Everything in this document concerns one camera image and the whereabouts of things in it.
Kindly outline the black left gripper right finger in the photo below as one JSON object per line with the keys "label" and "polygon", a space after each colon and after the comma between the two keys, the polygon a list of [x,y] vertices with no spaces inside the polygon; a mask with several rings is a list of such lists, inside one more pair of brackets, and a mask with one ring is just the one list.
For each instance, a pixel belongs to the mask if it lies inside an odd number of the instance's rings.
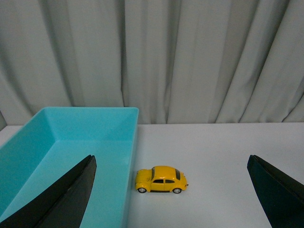
{"label": "black left gripper right finger", "polygon": [[271,227],[302,228],[304,185],[256,155],[247,170]]}

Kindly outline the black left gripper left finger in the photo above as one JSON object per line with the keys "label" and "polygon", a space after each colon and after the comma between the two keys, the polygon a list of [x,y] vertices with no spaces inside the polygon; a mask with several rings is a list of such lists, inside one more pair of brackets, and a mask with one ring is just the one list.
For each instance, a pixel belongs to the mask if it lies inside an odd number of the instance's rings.
{"label": "black left gripper left finger", "polygon": [[0,223],[2,228],[78,228],[90,199],[96,159],[88,155],[27,205]]}

